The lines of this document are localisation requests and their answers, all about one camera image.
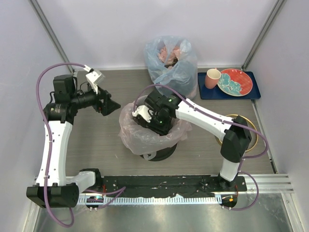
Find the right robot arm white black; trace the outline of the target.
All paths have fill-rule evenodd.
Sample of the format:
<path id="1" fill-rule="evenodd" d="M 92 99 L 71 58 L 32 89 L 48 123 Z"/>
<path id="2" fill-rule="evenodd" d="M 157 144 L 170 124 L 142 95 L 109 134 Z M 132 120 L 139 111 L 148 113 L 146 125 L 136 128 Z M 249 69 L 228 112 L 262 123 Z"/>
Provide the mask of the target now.
<path id="1" fill-rule="evenodd" d="M 167 97 L 157 90 L 152 91 L 142 105 L 135 105 L 132 115 L 138 124 L 160 135 L 168 133 L 173 118 L 213 134 L 222 142 L 220 154 L 223 157 L 215 184 L 224 191 L 235 187 L 241 159 L 252 140 L 244 118 L 231 118 L 205 108 L 199 109 L 198 105 L 180 94 L 173 93 Z"/>

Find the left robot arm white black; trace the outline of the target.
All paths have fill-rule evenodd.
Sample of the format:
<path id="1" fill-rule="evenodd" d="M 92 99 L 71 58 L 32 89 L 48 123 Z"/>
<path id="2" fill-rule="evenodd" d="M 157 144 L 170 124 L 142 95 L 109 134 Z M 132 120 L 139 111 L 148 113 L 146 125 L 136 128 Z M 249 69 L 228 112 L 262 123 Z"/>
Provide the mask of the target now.
<path id="1" fill-rule="evenodd" d="M 77 79 L 72 75 L 54 78 L 51 102 L 43 112 L 47 119 L 41 170 L 26 196 L 41 208 L 73 208 L 79 194 L 89 189 L 97 193 L 103 181 L 99 169 L 81 169 L 73 178 L 66 177 L 67 147 L 74 118 L 80 109 L 93 107 L 103 116 L 119 109 L 120 104 L 111 99 L 111 94 L 99 87 L 104 75 L 95 72 L 86 75 L 87 90 L 77 89 Z"/>

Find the black trash bin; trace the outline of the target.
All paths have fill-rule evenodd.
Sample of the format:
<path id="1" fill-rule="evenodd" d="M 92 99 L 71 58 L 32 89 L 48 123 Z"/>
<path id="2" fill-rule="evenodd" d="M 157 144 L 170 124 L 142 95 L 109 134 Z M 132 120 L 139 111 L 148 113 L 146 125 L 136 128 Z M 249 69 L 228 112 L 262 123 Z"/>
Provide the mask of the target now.
<path id="1" fill-rule="evenodd" d="M 141 157 L 149 161 L 162 161 L 170 157 L 175 151 L 176 147 L 177 147 L 177 144 L 172 147 L 167 147 L 167 148 L 158 150 L 152 154 L 141 155 Z"/>

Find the pink plastic trash bag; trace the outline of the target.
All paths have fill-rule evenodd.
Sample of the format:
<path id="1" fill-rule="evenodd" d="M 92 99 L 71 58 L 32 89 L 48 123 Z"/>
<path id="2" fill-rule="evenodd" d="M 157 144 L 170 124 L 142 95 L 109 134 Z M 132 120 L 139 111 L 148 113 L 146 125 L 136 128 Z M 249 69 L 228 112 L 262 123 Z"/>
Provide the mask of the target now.
<path id="1" fill-rule="evenodd" d="M 192 130 L 189 122 L 179 119 L 172 120 L 172 128 L 167 135 L 160 136 L 150 129 L 138 125 L 132 116 L 134 103 L 123 107 L 119 116 L 119 136 L 125 147 L 138 156 L 152 154 L 158 150 L 172 147 L 188 137 Z"/>

